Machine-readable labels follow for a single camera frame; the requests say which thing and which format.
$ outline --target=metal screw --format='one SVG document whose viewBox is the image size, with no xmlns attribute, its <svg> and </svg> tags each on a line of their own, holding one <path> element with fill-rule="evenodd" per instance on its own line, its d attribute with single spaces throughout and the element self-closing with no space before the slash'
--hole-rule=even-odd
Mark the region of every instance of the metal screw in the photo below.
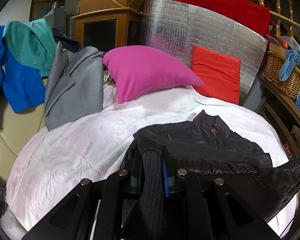
<svg viewBox="0 0 300 240">
<path fill-rule="evenodd" d="M 126 175 L 128 175 L 128 171 L 127 170 L 119 170 L 118 171 L 118 174 L 120 175 L 120 176 L 126 176 Z"/>
<path fill-rule="evenodd" d="M 177 173 L 178 173 L 179 175 L 181 175 L 181 176 L 184 176 L 184 175 L 187 174 L 187 170 L 185 170 L 185 169 L 179 169 L 179 170 L 177 171 Z"/>
<path fill-rule="evenodd" d="M 90 183 L 90 179 L 84 178 L 80 181 L 82 186 L 87 186 Z"/>
<path fill-rule="evenodd" d="M 222 178 L 217 178 L 214 180 L 214 183 L 221 186 L 225 183 L 225 181 Z"/>
</svg>

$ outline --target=teal shirt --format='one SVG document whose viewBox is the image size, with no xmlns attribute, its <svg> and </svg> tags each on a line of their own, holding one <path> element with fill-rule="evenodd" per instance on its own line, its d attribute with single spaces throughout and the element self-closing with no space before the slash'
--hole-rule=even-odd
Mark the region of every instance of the teal shirt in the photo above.
<svg viewBox="0 0 300 240">
<path fill-rule="evenodd" d="M 29 23 L 8 22 L 2 41 L 17 62 L 39 70 L 41 77 L 49 75 L 57 44 L 45 18 Z"/>
</svg>

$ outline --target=red blanket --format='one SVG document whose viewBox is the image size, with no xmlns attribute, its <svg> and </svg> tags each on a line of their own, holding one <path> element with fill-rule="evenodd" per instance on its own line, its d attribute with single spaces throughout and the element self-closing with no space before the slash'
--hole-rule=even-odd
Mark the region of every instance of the red blanket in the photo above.
<svg viewBox="0 0 300 240">
<path fill-rule="evenodd" d="M 177 0 L 222 14 L 265 36 L 270 23 L 270 10 L 249 0 Z"/>
</svg>

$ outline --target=white bedspread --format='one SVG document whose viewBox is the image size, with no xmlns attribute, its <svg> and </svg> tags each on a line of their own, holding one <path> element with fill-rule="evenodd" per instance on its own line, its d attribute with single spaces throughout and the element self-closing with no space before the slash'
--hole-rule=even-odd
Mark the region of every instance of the white bedspread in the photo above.
<svg viewBox="0 0 300 240">
<path fill-rule="evenodd" d="M 118 170 L 133 134 L 152 124 L 192 121 L 202 110 L 219 115 L 232 131 L 256 142 L 274 167 L 288 161 L 274 129 L 243 107 L 199 95 L 192 87 L 147 93 L 116 103 L 114 86 L 104 87 L 104 110 L 34 135 L 16 159 L 6 201 L 26 230 L 31 229 L 82 178 L 106 179 Z M 296 196 L 269 225 L 281 234 L 293 218 Z"/>
</svg>

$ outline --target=red cushion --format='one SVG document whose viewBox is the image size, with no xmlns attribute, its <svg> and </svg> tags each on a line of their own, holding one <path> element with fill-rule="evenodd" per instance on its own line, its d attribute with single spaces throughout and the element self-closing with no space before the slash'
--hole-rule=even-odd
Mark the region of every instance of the red cushion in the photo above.
<svg viewBox="0 0 300 240">
<path fill-rule="evenodd" d="M 241 60 L 193 46 L 192 71 L 203 81 L 193 88 L 205 97 L 239 104 Z"/>
<path fill-rule="evenodd" d="M 270 18 L 270 10 L 249 0 L 178 0 L 187 4 L 206 8 L 222 14 L 249 29 L 265 36 Z"/>
</svg>

